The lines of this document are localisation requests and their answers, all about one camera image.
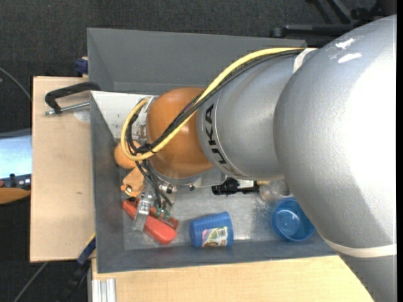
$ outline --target gray bin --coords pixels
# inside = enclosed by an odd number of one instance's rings
[[[104,91],[158,95],[179,86],[206,87],[231,62],[249,52],[299,46],[304,42],[89,29],[89,75]],[[178,236],[171,244],[162,246],[146,234],[131,231],[132,221],[121,207],[125,195],[120,183],[126,171],[117,167],[113,158],[116,133],[106,123],[96,94],[91,95],[90,103],[98,272],[334,254],[318,234],[302,243],[277,237],[271,229],[273,203],[264,202],[257,194],[218,197],[210,188],[178,193],[173,209],[173,216],[179,220]],[[233,246],[193,248],[190,220],[224,210],[232,218]]]

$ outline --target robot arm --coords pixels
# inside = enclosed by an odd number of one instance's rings
[[[159,156],[150,154],[150,169],[171,186],[192,185],[212,169],[238,180],[284,178],[373,298],[395,301],[396,22],[357,28],[306,52],[300,67],[300,51],[289,50],[242,70]],[[161,96],[147,131],[159,135],[174,119],[156,126],[158,107],[181,109],[197,94]],[[188,146],[197,160],[186,156]]]

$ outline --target blue bowl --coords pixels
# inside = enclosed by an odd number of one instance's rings
[[[277,203],[272,225],[281,238],[292,242],[307,240],[315,232],[315,227],[295,198],[285,198]]]

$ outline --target black cable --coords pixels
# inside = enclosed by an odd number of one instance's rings
[[[48,265],[48,264],[49,264],[49,262],[45,262],[42,264],[42,266],[39,268],[39,270],[37,270],[36,273],[31,277],[31,279],[25,284],[25,286],[20,291],[20,293],[17,295],[17,297],[13,300],[13,302],[18,302],[18,300],[20,300],[20,298],[22,297],[22,295],[24,294],[26,289],[28,289],[30,287],[30,285],[37,278],[39,273],[41,273],[43,271],[43,269],[46,267],[46,265]]]
[[[27,98],[29,98],[30,101],[32,102],[30,93],[28,93],[26,91],[26,89],[20,84],[20,82],[18,82],[8,71],[6,71],[5,69],[3,69],[1,67],[0,67],[0,72],[2,72],[4,75],[6,75],[8,78],[10,78],[24,92],[24,94],[27,96]]]
[[[280,52],[273,55],[265,55],[257,59],[252,59],[249,62],[240,66],[237,70],[229,74],[213,91],[208,93],[200,102],[195,103],[195,99],[191,101],[190,104],[193,103],[193,106],[188,110],[182,110],[179,115],[173,120],[173,122],[166,128],[166,130],[162,133],[162,135],[154,141],[152,144],[146,144],[138,148],[140,153],[144,153],[148,151],[148,148],[155,148],[159,145],[173,130],[175,130],[185,119],[187,119],[192,113],[194,113],[198,108],[200,108],[203,104],[205,104],[215,93],[219,92],[222,88],[224,88],[229,82],[234,80],[235,78],[239,77],[242,73],[249,70],[251,67],[254,67],[262,62],[265,62],[269,59],[278,58],[281,56],[287,55],[297,55],[301,52],[301,50],[289,50],[286,52]]]
[[[137,119],[137,118],[135,118],[136,116],[137,116],[137,114],[134,114],[133,118],[130,120],[130,122],[127,126],[126,135],[125,135],[126,141],[129,144],[129,152],[132,155],[137,154],[136,150],[132,150],[132,149],[136,149],[136,146],[135,146],[135,144],[133,142],[133,138],[132,138],[132,125],[133,125],[134,121]],[[172,202],[169,200],[169,198],[158,188],[157,181],[155,180],[155,177],[152,175],[150,169],[148,168],[146,160],[143,160],[143,164],[146,166],[146,169],[149,174],[146,173],[146,171],[143,169],[143,167],[140,165],[140,163],[138,161],[135,161],[135,164],[136,164],[137,168],[139,169],[139,171],[141,172],[141,174],[147,180],[147,182],[149,184],[151,184],[151,186],[154,188],[154,190],[156,192],[156,196],[157,196],[158,207],[159,208],[162,207],[161,197],[164,198],[164,200],[167,202],[168,205],[172,206]]]

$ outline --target wooden board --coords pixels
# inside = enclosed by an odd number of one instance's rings
[[[92,277],[114,277],[119,302],[373,301],[336,255],[104,274],[93,259]]]
[[[33,80],[30,260],[75,259],[94,233],[89,123],[73,112],[45,116],[44,97],[85,81],[79,77]],[[89,93],[60,99],[61,107],[89,100]]]

